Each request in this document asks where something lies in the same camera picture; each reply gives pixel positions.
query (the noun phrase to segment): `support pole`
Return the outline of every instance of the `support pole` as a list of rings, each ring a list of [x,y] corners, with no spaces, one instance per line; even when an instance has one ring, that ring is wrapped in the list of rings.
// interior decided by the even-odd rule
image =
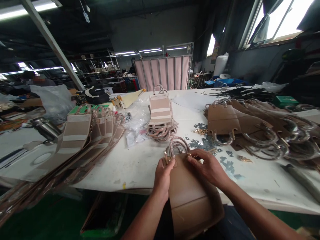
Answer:
[[[39,31],[41,32],[41,34],[48,42],[48,44],[51,47],[51,49],[53,50],[53,52],[56,54],[56,56],[60,60],[61,64],[63,65],[64,69],[67,71],[68,75],[71,77],[71,79],[73,80],[73,82],[77,86],[78,90],[83,90],[84,86],[83,86],[82,82],[78,78],[77,74],[73,71],[72,66],[70,65],[66,56],[61,51],[59,45],[57,44],[56,40],[53,38],[52,34],[50,33],[46,24],[43,22],[39,13],[34,8],[32,2],[30,0],[20,0],[20,1],[21,1],[21,4],[23,5],[23,7],[28,12],[32,21],[36,24],[36,26],[39,29]]]

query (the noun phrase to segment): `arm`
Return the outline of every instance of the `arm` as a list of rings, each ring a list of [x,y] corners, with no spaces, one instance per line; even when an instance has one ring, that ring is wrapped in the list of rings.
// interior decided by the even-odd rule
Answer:
[[[170,172],[174,166],[172,159],[167,166],[163,159],[156,168],[152,193],[122,237],[126,239],[153,239],[162,214],[163,207],[169,198]]]
[[[212,154],[202,149],[191,150],[190,153],[192,157],[198,156],[204,160],[201,164],[192,157],[188,158],[200,174],[231,200],[257,239],[304,239],[233,182]]]

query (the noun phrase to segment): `tan leather handbag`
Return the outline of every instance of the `tan leather handbag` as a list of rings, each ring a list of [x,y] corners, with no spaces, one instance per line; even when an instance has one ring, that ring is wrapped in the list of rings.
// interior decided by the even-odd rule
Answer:
[[[174,236],[191,239],[218,223],[224,217],[224,209],[217,188],[196,172],[187,161],[187,153],[175,155],[174,146],[179,151],[190,151],[182,138],[171,139],[167,159],[176,160],[169,187]]]

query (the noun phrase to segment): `shelf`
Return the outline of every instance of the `shelf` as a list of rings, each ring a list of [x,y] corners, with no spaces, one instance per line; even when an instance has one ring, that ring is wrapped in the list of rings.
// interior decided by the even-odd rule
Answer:
[[[107,73],[107,72],[115,72],[116,70],[108,70],[105,72],[93,72],[93,73],[77,73],[77,75],[90,75],[90,74],[98,74],[98,73]]]
[[[95,81],[103,81],[103,80],[115,80],[115,79],[119,79],[119,78],[101,78],[101,79],[95,79]]]
[[[118,56],[112,56],[112,55],[110,55],[110,56],[99,56],[99,57],[93,57],[93,58],[85,58],[85,59],[76,59],[76,60],[69,60],[68,59],[68,61],[71,61],[71,62],[80,62],[80,61],[87,61],[87,60],[94,60],[94,59],[99,59],[99,58],[112,58],[112,57],[114,57],[114,58],[117,58]]]

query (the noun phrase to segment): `folding screen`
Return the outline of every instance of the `folding screen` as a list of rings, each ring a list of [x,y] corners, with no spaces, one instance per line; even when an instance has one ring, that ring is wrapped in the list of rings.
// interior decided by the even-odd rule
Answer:
[[[135,60],[140,88],[153,91],[161,84],[167,90],[187,89],[191,55]]]

